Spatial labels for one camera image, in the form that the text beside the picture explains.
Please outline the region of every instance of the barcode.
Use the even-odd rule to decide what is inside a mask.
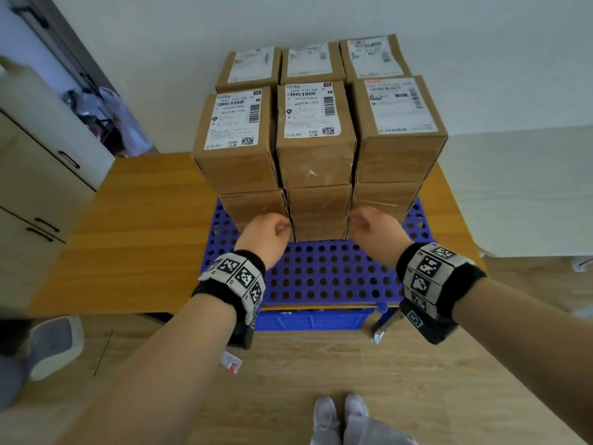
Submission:
[[[333,96],[324,96],[323,97],[323,113],[326,116],[335,116],[336,115],[336,105],[334,104]]]
[[[259,104],[249,106],[249,123],[257,123],[259,121],[259,107]]]
[[[289,96],[317,96],[317,91],[291,92]]]
[[[237,104],[243,104],[245,102],[245,100],[235,100],[235,101],[221,101],[220,103],[218,103],[218,105],[220,107],[222,106],[234,106]]]
[[[422,102],[416,93],[416,89],[410,89],[410,95],[411,100],[414,102],[414,106],[416,106],[416,109],[424,109],[424,106],[422,106]]]

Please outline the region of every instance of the clothing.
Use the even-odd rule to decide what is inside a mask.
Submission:
[[[337,430],[318,430],[311,445],[342,445]],[[395,431],[388,424],[371,417],[351,415],[344,431],[343,445],[418,445],[411,435]]]

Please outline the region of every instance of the shoe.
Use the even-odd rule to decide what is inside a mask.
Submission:
[[[321,396],[315,402],[313,411],[313,430],[337,430],[340,422],[337,419],[336,405],[328,396]]]
[[[344,417],[346,419],[346,425],[348,425],[348,419],[353,415],[355,417],[368,417],[369,410],[367,405],[360,395],[357,393],[350,393],[346,397],[344,402]]]

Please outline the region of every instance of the blue plastic crate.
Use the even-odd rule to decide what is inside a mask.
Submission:
[[[302,311],[261,311],[256,331],[355,331],[374,308]]]
[[[410,238],[432,242],[419,199],[403,227]],[[206,245],[202,272],[218,256],[233,250],[239,231],[218,201]],[[280,261],[266,272],[262,307],[376,305],[385,312],[398,306],[403,287],[395,270],[373,261],[352,240],[289,243]]]

